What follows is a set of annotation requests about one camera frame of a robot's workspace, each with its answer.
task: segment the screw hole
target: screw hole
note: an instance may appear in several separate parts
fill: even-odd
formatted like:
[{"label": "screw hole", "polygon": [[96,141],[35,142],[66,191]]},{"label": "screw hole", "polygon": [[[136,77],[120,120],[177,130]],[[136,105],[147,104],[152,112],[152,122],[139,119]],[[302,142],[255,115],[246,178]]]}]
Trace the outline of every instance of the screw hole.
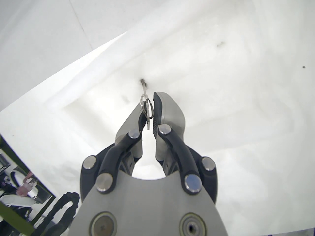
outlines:
[{"label": "screw hole", "polygon": [[188,230],[191,234],[195,234],[196,233],[196,228],[193,225],[189,225]]}]

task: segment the pink object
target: pink object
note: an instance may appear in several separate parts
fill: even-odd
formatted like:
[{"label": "pink object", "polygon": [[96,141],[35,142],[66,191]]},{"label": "pink object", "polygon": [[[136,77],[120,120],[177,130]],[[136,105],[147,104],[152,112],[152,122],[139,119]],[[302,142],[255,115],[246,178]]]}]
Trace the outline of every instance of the pink object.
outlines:
[{"label": "pink object", "polygon": [[28,192],[35,187],[37,183],[33,179],[27,179],[26,182],[24,182],[17,190],[16,194],[20,197],[26,197]]}]

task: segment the gray metal plate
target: gray metal plate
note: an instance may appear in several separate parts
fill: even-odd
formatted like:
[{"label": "gray metal plate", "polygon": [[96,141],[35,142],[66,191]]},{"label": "gray metal plate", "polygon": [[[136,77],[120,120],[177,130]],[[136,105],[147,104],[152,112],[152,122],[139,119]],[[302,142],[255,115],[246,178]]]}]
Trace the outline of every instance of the gray metal plate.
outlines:
[{"label": "gray metal plate", "polygon": [[196,196],[186,194],[180,174],[160,180],[139,180],[119,171],[117,185],[110,194],[100,194],[94,186],[82,203],[69,236],[89,235],[90,223],[98,213],[111,212],[117,220],[117,236],[177,236],[181,218],[198,214],[207,235],[227,236],[214,203],[203,188]]}]

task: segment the dark spot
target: dark spot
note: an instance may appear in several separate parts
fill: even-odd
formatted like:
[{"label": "dark spot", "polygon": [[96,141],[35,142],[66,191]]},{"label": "dark spot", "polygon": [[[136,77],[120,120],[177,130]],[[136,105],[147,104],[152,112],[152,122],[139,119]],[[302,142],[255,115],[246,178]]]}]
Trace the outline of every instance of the dark spot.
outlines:
[{"label": "dark spot", "polygon": [[147,83],[144,81],[143,78],[140,79],[140,83],[141,83],[141,85],[142,85],[143,87],[145,87],[145,88],[148,87]]},{"label": "dark spot", "polygon": [[223,45],[225,45],[225,42],[224,42],[224,41],[221,41],[220,43],[217,44],[217,47],[221,47],[221,46],[223,46]]}]

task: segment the metal washer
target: metal washer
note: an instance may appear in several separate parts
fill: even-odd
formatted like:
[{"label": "metal washer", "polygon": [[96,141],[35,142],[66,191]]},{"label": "metal washer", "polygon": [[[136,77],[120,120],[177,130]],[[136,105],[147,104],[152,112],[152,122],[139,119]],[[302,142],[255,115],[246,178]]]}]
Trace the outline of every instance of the metal washer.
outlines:
[{"label": "metal washer", "polygon": [[91,236],[115,236],[117,233],[117,220],[110,212],[97,214],[90,224]]},{"label": "metal washer", "polygon": [[195,213],[187,213],[180,220],[180,236],[206,236],[207,228],[203,219]]}]

